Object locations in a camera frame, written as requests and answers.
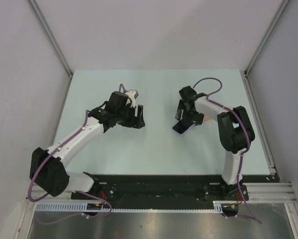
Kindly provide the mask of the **phone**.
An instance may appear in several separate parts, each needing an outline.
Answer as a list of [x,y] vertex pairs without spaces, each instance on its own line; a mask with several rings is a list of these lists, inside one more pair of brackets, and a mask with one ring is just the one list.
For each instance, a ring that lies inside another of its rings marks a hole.
[[193,125],[193,123],[194,122],[191,120],[181,119],[172,127],[172,130],[178,135],[182,135]]

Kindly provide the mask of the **pink phone case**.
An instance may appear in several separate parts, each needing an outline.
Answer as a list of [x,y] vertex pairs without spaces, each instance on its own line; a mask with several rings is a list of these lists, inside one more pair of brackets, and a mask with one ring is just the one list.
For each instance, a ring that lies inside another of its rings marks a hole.
[[204,115],[204,117],[203,117],[203,123],[209,122],[211,120],[212,120],[211,117],[208,117],[208,116]]

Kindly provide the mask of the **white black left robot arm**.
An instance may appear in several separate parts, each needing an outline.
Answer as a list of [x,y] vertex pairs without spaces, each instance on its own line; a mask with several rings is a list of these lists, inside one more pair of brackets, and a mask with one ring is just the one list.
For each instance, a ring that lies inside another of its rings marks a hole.
[[109,100],[86,111],[83,123],[65,139],[47,149],[35,149],[31,157],[28,198],[34,201],[31,194],[33,185],[52,197],[64,191],[74,191],[82,192],[89,199],[96,198],[99,186],[92,175],[68,172],[66,168],[81,150],[110,128],[116,125],[143,128],[143,106],[136,104],[137,97],[137,90],[114,91]]

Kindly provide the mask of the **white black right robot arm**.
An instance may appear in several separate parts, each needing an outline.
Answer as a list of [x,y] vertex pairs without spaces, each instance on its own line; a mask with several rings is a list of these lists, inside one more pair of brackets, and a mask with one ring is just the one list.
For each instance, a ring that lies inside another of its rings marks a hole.
[[230,200],[237,194],[235,184],[242,179],[240,160],[255,139],[247,111],[243,106],[230,109],[204,93],[198,94],[190,86],[182,88],[179,94],[181,99],[175,116],[178,122],[173,126],[176,133],[182,135],[192,125],[201,125],[205,116],[218,124],[219,139],[226,150],[222,173],[225,184],[220,185],[219,194],[223,199]]

